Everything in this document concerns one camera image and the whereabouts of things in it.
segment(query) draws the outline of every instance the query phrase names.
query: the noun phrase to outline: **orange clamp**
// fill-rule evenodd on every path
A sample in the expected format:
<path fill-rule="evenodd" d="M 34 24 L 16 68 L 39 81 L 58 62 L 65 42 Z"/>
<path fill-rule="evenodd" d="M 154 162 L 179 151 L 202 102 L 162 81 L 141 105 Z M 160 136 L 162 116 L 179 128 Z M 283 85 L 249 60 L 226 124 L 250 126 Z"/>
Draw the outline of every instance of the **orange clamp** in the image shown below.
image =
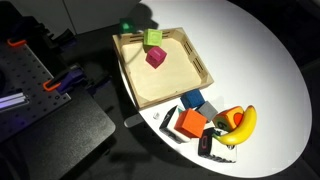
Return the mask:
<path fill-rule="evenodd" d="M 11 42 L 11 39 L 8 39 L 8 40 L 7 40 L 7 43 L 8 43 L 8 45 L 11 46 L 11 47 L 18 47 L 18 46 L 22 46 L 22 45 L 26 44 L 27 41 L 23 39 L 23 40 L 21 40 L 21 41 L 12 43 L 12 42 Z"/>
<path fill-rule="evenodd" d="M 46 82 L 44 82 L 44 83 L 42 84 L 43 89 L 46 90 L 46 91 L 48 91 L 48 92 L 54 91 L 55 89 L 57 89 L 57 88 L 61 85 L 61 83 L 57 83 L 57 84 L 55 84 L 55 85 L 53 85 L 53 86 L 51 86 L 51 87 L 48 88 L 48 87 L 47 87 L 47 84 L 49 84 L 50 81 L 51 81 L 51 80 L 46 81 Z"/>

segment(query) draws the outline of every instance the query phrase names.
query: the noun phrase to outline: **pink cube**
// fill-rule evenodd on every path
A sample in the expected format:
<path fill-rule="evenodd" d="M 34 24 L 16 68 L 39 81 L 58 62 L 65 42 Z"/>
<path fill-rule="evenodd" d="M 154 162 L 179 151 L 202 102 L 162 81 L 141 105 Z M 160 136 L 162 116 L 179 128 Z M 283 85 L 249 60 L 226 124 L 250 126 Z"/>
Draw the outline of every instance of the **pink cube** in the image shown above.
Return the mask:
<path fill-rule="evenodd" d="M 167 53 L 162 50 L 160 47 L 155 46 L 151 48 L 147 53 L 146 61 L 155 69 L 163 63 L 164 59 L 166 58 Z"/>

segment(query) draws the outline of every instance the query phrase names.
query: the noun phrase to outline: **yellow banana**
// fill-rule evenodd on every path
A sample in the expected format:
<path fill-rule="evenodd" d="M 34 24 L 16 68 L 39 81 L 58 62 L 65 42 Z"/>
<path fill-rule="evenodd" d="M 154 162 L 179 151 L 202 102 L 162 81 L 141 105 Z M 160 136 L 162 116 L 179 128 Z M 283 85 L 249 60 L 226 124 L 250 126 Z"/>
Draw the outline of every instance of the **yellow banana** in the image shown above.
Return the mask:
<path fill-rule="evenodd" d="M 213 137 L 220 143 L 225 145 L 237 145 L 247 140 L 252 134 L 257 122 L 257 113 L 253 106 L 248 106 L 243 114 L 243 118 L 239 126 L 232 132 L 219 135 L 219 133 L 213 133 Z"/>

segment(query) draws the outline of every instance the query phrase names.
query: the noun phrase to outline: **round table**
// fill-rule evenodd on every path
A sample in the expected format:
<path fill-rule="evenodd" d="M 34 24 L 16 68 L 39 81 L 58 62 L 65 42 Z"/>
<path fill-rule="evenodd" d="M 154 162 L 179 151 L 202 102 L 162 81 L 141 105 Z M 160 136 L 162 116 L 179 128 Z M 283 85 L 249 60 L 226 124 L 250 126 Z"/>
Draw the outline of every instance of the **round table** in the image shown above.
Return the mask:
<path fill-rule="evenodd" d="M 142 1 L 158 29 L 183 27 L 214 79 L 202 89 L 219 112 L 254 105 L 258 120 L 251 137 L 237 146 L 236 163 L 198 156 L 198 139 L 177 144 L 159 127 L 180 98 L 139 111 L 169 146 L 194 163 L 235 177 L 278 173 L 303 152 L 311 131 L 311 104 L 304 79 L 282 43 L 261 22 L 224 0 Z M 126 88 L 132 98 L 126 78 Z"/>

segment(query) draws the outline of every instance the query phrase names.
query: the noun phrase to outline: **toy block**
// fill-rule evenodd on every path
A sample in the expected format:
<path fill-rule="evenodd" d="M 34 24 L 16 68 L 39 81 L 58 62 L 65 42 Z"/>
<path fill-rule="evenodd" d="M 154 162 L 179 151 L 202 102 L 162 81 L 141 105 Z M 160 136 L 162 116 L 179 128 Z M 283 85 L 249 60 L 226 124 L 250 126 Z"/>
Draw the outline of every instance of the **toy block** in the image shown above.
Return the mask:
<path fill-rule="evenodd" d="M 181 96 L 180 100 L 182 101 L 182 104 L 185 109 L 195 108 L 205 103 L 199 89 L 194 89 L 192 91 L 184 93 Z"/>
<path fill-rule="evenodd" d="M 163 63 L 164 59 L 166 58 L 167 53 L 162 50 L 160 47 L 155 46 L 152 47 L 146 57 L 146 61 L 155 69 L 157 69 L 160 64 Z"/>
<path fill-rule="evenodd" d="M 217 128 L 205 129 L 199 139 L 198 155 L 218 162 L 234 163 L 237 161 L 237 146 L 221 144 L 212 137 L 213 133 L 226 134 L 226 131 Z"/>
<path fill-rule="evenodd" d="M 240 124 L 243 112 L 240 106 L 225 110 L 213 118 L 213 124 L 219 129 L 231 132 Z"/>
<path fill-rule="evenodd" d="M 147 29 L 144 31 L 143 44 L 148 46 L 161 46 L 162 31 Z"/>
<path fill-rule="evenodd" d="M 206 101 L 202 106 L 197 109 L 197 112 L 207 118 L 207 123 L 211 122 L 213 118 L 218 114 L 218 111 Z"/>
<path fill-rule="evenodd" d="M 174 129 L 174 126 L 179 118 L 180 113 L 184 111 L 183 107 L 175 106 L 167 112 L 163 122 L 160 125 L 160 131 L 169 136 L 176 143 L 189 142 L 191 139 L 179 131 Z"/>
<path fill-rule="evenodd" d="M 189 138 L 200 138 L 206 122 L 206 117 L 189 108 L 180 114 L 174 129 Z"/>
<path fill-rule="evenodd" d="M 120 18 L 120 34 L 136 32 L 135 24 L 131 18 Z"/>

